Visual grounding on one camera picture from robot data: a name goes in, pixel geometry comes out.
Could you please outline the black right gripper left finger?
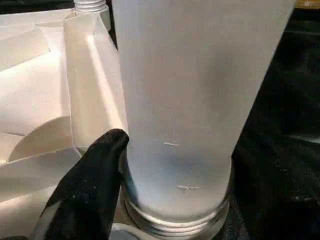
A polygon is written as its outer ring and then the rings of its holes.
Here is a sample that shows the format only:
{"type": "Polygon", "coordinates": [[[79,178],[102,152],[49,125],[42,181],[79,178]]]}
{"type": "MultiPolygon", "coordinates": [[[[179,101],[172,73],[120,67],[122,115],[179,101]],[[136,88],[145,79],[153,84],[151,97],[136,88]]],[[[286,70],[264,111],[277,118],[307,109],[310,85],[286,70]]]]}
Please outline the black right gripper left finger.
{"type": "Polygon", "coordinates": [[[114,128],[92,143],[47,201],[33,240],[107,240],[121,185],[119,161],[129,136],[114,128]]]}

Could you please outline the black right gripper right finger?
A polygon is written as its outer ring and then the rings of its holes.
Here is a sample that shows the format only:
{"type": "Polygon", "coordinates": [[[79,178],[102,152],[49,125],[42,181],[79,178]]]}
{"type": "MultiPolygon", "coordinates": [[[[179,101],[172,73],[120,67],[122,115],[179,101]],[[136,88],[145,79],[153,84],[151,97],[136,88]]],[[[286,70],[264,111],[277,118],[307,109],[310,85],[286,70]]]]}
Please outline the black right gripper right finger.
{"type": "Polygon", "coordinates": [[[252,240],[318,240],[320,206],[288,169],[236,159],[234,195],[252,240]]]}

